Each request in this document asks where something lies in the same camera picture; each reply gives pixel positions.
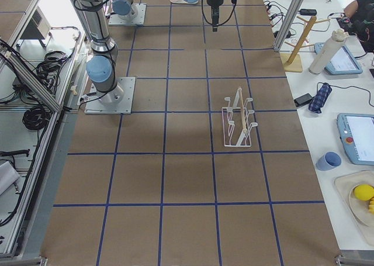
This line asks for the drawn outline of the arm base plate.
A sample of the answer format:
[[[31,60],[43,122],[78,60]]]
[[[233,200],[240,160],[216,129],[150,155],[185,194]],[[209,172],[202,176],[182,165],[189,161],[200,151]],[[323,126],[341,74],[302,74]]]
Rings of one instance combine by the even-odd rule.
[[[87,115],[131,114],[136,77],[118,77],[117,87],[98,99],[97,95],[88,99],[85,104]]]
[[[109,26],[143,26],[146,4],[131,4],[127,1],[115,0],[112,3],[113,14],[109,18]]]

